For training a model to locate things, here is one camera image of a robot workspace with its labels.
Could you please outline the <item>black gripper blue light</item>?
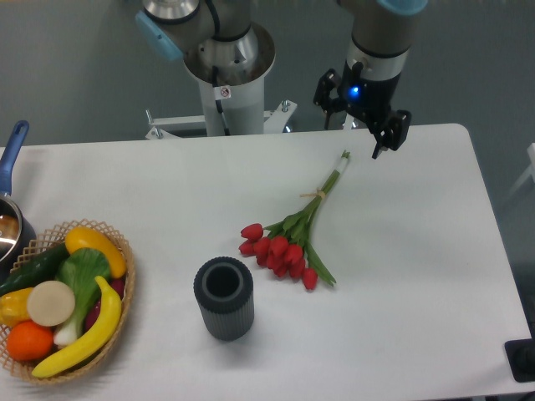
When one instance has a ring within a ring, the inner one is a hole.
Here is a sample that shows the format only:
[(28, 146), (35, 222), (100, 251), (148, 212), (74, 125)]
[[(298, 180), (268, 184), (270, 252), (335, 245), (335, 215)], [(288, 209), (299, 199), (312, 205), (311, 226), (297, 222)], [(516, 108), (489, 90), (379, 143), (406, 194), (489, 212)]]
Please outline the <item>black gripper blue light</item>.
[(370, 53), (348, 53), (342, 78), (327, 70), (315, 89), (313, 103), (324, 112), (324, 129), (333, 114), (345, 111), (366, 125), (376, 145), (376, 160), (386, 150), (397, 151), (406, 141), (412, 113), (393, 110), (391, 100), (402, 72), (402, 54), (380, 57)]

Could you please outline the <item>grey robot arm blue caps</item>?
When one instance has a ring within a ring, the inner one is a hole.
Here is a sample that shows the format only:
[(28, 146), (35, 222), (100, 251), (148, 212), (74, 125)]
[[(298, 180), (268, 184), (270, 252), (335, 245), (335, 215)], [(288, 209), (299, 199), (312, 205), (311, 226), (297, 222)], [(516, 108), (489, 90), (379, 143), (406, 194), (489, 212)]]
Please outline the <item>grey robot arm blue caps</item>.
[[(391, 99), (400, 79), (423, 1), (343, 1), (353, 17), (344, 70), (318, 80), (313, 102), (326, 116), (344, 112), (362, 122), (375, 151), (405, 142), (410, 112)], [(210, 136), (280, 133), (296, 109), (283, 101), (264, 108), (264, 79), (275, 61), (271, 35), (251, 19), (248, 1), (146, 1), (135, 17), (147, 43), (162, 57), (182, 60), (201, 93)]]

